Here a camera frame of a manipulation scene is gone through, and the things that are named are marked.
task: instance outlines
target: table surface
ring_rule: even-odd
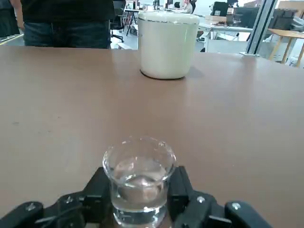
[[[252,32],[252,28],[235,27],[228,25],[216,25],[216,21],[205,20],[199,23],[199,27],[207,28],[213,31],[232,31],[232,32]]]
[[[288,31],[288,30],[280,30],[280,29],[268,29],[274,34],[277,34],[282,37],[292,37],[292,38],[298,38],[298,39],[304,39],[304,33],[303,32],[296,32],[296,31]]]
[[[303,70],[196,53],[153,80],[130,50],[0,47],[0,216],[81,190],[109,145],[166,141],[193,187],[244,200],[276,228],[304,223]]]

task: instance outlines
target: jeans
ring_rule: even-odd
[[[109,22],[56,22],[24,24],[26,46],[55,48],[110,47]]]

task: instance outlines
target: lid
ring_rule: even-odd
[[[196,25],[200,22],[200,18],[193,14],[173,13],[166,11],[140,11],[138,13],[138,19],[150,22],[188,25]]]

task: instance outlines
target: black shirt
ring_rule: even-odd
[[[21,0],[26,22],[103,21],[114,17],[113,0]]]

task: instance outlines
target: table leg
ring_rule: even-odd
[[[131,20],[130,20],[130,23],[129,23],[128,31],[127,31],[127,34],[125,35],[126,37],[127,37],[128,34],[129,34],[129,31],[130,31],[130,27],[131,27],[131,25],[132,25],[133,18],[134,18],[134,13],[132,12],[132,16],[131,16]]]
[[[283,37],[279,38],[279,41],[277,42],[277,44],[275,45],[274,49],[272,50],[272,52],[270,54],[269,60],[272,60],[274,58],[274,55],[277,52],[277,50],[279,49],[279,46],[280,46],[280,44],[282,42],[282,39],[283,39]]]
[[[128,17],[129,17],[129,12],[127,12],[127,16],[126,16],[126,18],[125,18],[125,20],[124,20],[124,23],[123,23],[123,31],[124,31],[125,25],[126,25],[126,23],[127,23]]]
[[[301,63],[301,59],[302,59],[303,53],[304,53],[304,44],[302,45],[302,49],[301,49],[301,52],[300,52],[298,61],[296,62],[296,65],[295,65],[296,67],[299,67],[299,66],[300,66],[300,63]]]
[[[135,25],[137,25],[137,22],[136,22],[136,19],[135,19],[135,15],[134,15],[134,22],[135,22]]]
[[[287,47],[286,47],[286,50],[285,50],[285,52],[284,52],[284,55],[283,55],[283,59],[282,59],[281,64],[285,64],[285,63],[286,63],[287,53],[288,53],[288,50],[289,50],[289,48],[290,48],[290,45],[291,45],[291,42],[292,42],[292,41],[293,41],[293,38],[290,37],[290,38],[289,38],[289,41],[288,41],[288,44],[287,44]]]

